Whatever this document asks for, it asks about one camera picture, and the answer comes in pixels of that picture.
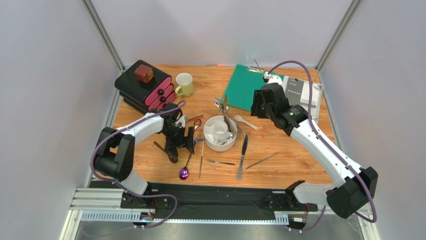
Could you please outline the iridescent blue purple spoon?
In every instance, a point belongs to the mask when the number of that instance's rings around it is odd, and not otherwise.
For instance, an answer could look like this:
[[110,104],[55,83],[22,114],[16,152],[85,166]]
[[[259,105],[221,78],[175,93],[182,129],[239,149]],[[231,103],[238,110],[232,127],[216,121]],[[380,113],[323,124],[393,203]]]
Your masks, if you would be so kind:
[[188,165],[191,161],[192,156],[193,156],[193,153],[190,153],[187,159],[186,165],[179,171],[179,178],[183,181],[189,177]]

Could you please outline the gold spoon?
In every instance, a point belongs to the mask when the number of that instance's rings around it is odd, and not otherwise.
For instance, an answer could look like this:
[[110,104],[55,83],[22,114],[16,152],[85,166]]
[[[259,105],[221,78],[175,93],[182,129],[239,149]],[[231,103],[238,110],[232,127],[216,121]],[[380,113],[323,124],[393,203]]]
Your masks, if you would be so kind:
[[[222,105],[223,105],[224,112],[227,114],[227,113],[228,113],[228,110],[229,110],[229,106],[228,106],[228,96],[227,96],[227,95],[225,95],[225,96],[224,96],[224,99],[223,99]],[[229,118],[228,118],[227,116],[225,117],[225,119],[227,120],[227,125],[228,125],[228,128],[229,128],[229,131],[230,131],[231,133],[233,133],[233,132],[234,132],[234,129],[233,129],[232,125],[231,125],[231,121],[229,120]]]

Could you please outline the silver spoon dark handle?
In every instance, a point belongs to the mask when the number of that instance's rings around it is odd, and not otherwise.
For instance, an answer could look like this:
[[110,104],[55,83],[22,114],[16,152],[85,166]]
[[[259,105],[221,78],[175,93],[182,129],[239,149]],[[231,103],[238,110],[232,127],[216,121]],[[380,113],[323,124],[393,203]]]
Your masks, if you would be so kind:
[[217,97],[215,97],[214,98],[214,103],[215,103],[215,105],[219,108],[219,110],[222,112],[222,115],[223,115],[223,121],[225,122],[225,124],[227,125],[227,129],[228,129],[228,131],[231,133],[232,132],[232,127],[231,127],[231,125],[230,125],[230,123],[229,123],[229,121],[228,121],[228,118],[226,117],[226,115],[225,115],[225,110],[224,110],[224,107],[223,107],[223,103],[222,103],[222,101],[220,100],[220,99],[218,99]]

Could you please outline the silver table knife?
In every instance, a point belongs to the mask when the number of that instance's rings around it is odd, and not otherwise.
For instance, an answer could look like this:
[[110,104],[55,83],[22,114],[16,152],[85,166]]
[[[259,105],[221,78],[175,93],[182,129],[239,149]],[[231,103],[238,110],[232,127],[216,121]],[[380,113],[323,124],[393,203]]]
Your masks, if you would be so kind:
[[249,136],[245,134],[242,149],[241,149],[241,158],[239,162],[239,167],[237,169],[237,173],[235,176],[237,181],[240,181],[243,178],[243,165],[244,165],[245,155],[246,155],[246,151],[248,147],[248,141],[249,141]]

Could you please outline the dark brown wooden spoon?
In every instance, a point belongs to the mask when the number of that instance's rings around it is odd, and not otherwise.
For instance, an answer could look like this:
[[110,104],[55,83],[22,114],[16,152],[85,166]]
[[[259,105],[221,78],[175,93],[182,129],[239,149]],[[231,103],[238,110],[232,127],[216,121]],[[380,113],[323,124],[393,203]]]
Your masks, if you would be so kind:
[[164,152],[167,155],[170,162],[176,164],[179,161],[177,156],[167,152],[159,143],[157,143],[156,141],[154,141],[153,143],[157,148],[159,148],[162,152]]

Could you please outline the green clipboard folder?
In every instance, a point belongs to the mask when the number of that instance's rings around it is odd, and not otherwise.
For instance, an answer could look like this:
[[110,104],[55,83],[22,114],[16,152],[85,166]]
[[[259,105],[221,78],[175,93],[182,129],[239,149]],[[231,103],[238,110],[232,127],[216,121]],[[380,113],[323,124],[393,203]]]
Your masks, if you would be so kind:
[[255,90],[266,83],[263,80],[268,69],[237,64],[221,97],[227,96],[229,106],[251,111]]

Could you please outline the white plastic spoon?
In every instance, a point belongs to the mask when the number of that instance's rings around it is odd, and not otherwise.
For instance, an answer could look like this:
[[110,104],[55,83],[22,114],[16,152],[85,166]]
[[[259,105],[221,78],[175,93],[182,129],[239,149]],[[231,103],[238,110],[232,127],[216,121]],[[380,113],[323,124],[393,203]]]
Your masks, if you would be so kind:
[[256,130],[256,131],[258,131],[259,130],[259,128],[257,127],[257,126],[255,126],[254,124],[252,124],[252,123],[250,123],[249,121],[247,121],[247,120],[245,120],[241,115],[235,115],[234,116],[234,119],[237,121],[237,122],[241,122],[241,123],[244,123],[244,124],[246,124],[246,125],[248,125],[248,126],[250,126],[251,128],[253,128],[254,130]]

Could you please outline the small silver fork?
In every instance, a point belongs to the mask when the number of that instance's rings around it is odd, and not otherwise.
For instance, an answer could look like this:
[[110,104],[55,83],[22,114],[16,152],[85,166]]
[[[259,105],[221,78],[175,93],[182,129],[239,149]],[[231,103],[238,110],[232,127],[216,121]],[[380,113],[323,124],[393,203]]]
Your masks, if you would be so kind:
[[213,164],[223,164],[223,165],[230,165],[230,166],[235,166],[235,163],[231,163],[231,162],[222,162],[222,161],[216,161],[216,160],[211,160],[208,159],[207,160],[209,163],[213,163]]

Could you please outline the orange chopstick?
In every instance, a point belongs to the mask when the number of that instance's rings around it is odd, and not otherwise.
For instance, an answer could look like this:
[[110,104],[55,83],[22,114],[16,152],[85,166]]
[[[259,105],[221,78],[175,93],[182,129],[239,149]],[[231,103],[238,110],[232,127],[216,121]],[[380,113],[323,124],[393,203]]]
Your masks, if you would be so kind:
[[190,122],[193,122],[193,121],[196,121],[196,120],[200,120],[200,119],[202,119],[204,116],[203,115],[198,115],[198,116],[195,116],[195,117],[191,117],[191,118],[188,118],[187,116],[185,116],[185,122],[186,123],[190,123]]

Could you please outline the setup guide booklet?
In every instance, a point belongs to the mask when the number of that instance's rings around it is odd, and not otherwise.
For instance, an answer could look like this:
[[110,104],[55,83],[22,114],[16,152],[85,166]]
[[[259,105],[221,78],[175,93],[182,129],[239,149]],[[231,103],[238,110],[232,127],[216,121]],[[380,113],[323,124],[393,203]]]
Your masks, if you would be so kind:
[[[309,107],[310,84],[309,81],[294,77],[283,77],[283,88],[289,104],[300,105],[306,111]],[[311,117],[317,123],[321,107],[323,85],[312,83]]]

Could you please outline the white divided utensil holder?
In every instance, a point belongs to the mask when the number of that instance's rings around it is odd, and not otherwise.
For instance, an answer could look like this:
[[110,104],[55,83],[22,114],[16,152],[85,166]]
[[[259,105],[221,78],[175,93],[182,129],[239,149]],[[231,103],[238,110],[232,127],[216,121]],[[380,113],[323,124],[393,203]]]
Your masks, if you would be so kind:
[[[230,120],[230,124],[237,131],[236,124],[232,120]],[[231,132],[228,131],[222,115],[211,117],[203,127],[203,135],[207,146],[216,152],[225,152],[234,146],[236,137],[227,144],[221,145],[230,134]]]

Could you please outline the black pink drawer box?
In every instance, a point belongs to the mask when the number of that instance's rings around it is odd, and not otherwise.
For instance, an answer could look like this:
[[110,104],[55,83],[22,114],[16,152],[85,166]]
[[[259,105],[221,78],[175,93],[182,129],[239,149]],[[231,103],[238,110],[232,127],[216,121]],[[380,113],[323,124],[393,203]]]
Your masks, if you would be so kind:
[[[134,71],[139,65],[152,68],[154,77],[150,83],[140,82],[135,77]],[[125,103],[143,114],[154,109],[161,110],[177,97],[171,75],[143,60],[136,61],[122,73],[114,86]]]

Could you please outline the red brown cube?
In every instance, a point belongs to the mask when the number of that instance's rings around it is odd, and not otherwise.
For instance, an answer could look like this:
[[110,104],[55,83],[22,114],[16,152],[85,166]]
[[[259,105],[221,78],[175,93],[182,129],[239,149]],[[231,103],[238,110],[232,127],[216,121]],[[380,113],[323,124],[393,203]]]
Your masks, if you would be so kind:
[[147,65],[141,64],[139,65],[135,71],[134,75],[139,82],[148,84],[154,78],[153,69]]

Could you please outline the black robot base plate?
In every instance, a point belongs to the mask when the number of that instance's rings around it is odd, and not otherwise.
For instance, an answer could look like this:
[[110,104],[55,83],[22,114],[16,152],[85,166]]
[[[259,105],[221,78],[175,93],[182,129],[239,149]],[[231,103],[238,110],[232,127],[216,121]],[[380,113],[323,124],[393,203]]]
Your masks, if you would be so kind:
[[275,212],[316,212],[318,206],[296,203],[282,189],[150,183],[148,198],[123,193],[123,209],[152,209],[156,218],[172,213],[183,220],[274,220]]

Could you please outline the aluminium frame rail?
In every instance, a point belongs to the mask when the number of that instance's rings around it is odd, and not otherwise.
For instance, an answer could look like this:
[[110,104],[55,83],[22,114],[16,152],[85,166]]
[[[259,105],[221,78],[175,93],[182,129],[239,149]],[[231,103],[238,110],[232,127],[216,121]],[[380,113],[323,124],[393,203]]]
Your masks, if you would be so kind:
[[73,196],[60,238],[73,240],[83,222],[129,223],[130,228],[164,221],[172,224],[269,225],[306,232],[316,215],[330,217],[317,204],[302,204],[284,190],[155,183],[147,197],[95,182]]

